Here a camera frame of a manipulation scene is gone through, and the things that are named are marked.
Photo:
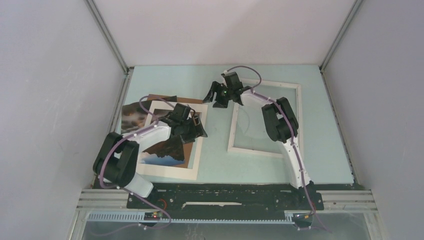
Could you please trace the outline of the white mat board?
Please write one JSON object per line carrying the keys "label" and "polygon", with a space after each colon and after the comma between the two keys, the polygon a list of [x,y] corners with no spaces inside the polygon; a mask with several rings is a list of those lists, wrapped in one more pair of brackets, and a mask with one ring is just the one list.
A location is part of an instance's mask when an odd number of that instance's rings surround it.
{"label": "white mat board", "polygon": [[[162,136],[161,141],[157,142],[163,142],[167,141],[165,140],[165,136]],[[190,163],[191,168],[179,168],[179,167],[172,167],[172,166],[160,166],[160,165],[151,165],[151,164],[142,164],[139,162],[139,154],[144,150],[141,150],[137,157],[137,165],[136,165],[136,173],[140,175],[144,175],[147,178],[149,177],[158,177],[158,178],[172,178],[172,179],[181,179],[181,180],[196,180],[198,176],[198,169],[200,164],[200,158],[201,158],[201,152],[202,152],[202,144],[203,144],[204,138],[199,137],[196,138],[192,153],[190,155]]]}

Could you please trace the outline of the white picture frame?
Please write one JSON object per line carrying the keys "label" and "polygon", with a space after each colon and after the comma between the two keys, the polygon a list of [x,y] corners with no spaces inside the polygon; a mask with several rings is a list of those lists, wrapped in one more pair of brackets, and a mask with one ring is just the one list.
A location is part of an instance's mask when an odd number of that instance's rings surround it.
{"label": "white picture frame", "polygon": [[[285,97],[297,118],[298,146],[304,153],[302,87],[300,84],[264,80],[255,90],[266,97]],[[229,153],[281,158],[280,147],[268,138],[261,108],[256,104],[233,106],[227,151]]]}

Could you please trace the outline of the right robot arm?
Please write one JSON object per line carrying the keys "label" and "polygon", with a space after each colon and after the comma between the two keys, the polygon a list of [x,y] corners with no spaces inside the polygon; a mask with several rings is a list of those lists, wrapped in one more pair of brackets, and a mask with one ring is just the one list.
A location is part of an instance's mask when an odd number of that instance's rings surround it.
{"label": "right robot arm", "polygon": [[299,122],[285,97],[272,99],[252,86],[244,86],[236,72],[222,73],[224,82],[213,81],[203,103],[213,103],[214,108],[226,109],[230,101],[241,106],[260,109],[265,131],[277,143],[290,176],[290,185],[300,189],[291,194],[291,204],[304,209],[311,202],[305,191],[312,183],[306,170],[299,146]]}

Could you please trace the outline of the brown backing board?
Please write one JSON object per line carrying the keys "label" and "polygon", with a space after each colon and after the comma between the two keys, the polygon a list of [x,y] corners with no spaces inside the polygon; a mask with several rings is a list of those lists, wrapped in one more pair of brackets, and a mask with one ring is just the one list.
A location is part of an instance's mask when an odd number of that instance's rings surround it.
{"label": "brown backing board", "polygon": [[190,169],[194,143],[183,144],[178,137],[159,142],[142,152],[140,163]]}

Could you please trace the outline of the landscape photo print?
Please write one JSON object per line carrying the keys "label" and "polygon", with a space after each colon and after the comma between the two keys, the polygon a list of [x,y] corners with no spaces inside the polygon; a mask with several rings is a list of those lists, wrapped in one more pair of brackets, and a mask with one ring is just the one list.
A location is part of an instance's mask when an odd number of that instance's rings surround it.
{"label": "landscape photo print", "polygon": [[[141,103],[131,103],[122,107],[121,127],[122,134],[130,133],[144,127],[147,117],[146,112],[151,107],[152,101],[145,100]],[[184,146],[179,137],[172,137],[147,148],[139,154],[139,162],[147,165],[186,168],[188,163],[184,154]]]}

